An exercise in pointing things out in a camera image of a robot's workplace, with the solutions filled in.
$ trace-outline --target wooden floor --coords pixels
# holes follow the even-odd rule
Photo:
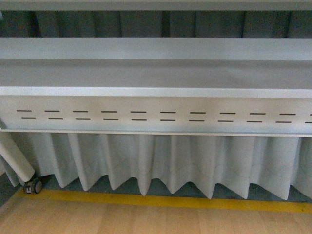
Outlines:
[[[312,214],[15,196],[0,208],[0,234],[312,234]]]

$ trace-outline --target caster wheel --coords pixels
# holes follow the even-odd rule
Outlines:
[[[24,185],[24,192],[26,194],[38,194],[42,190],[42,182],[38,178],[34,178]]]

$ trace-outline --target white curtain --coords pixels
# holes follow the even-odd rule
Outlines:
[[[221,183],[243,198],[255,183],[282,199],[290,185],[312,198],[312,138],[14,133],[40,176],[61,187],[79,177],[84,190],[108,175],[116,189],[136,177],[145,195],[159,178],[171,193],[193,182],[208,198]],[[11,182],[16,174],[4,163]]]

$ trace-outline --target yellow stripe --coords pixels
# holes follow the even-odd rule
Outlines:
[[[312,213],[312,204],[297,202],[227,200],[172,196],[142,196],[48,189],[43,189],[39,194],[36,195],[27,195],[23,192],[23,190],[19,190],[17,193],[15,193],[14,196],[32,199],[114,203],[128,205]]]

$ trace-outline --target metal shelf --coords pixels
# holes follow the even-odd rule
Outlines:
[[[311,0],[0,0],[1,10],[312,10]]]
[[[0,39],[3,131],[312,137],[311,39]]]

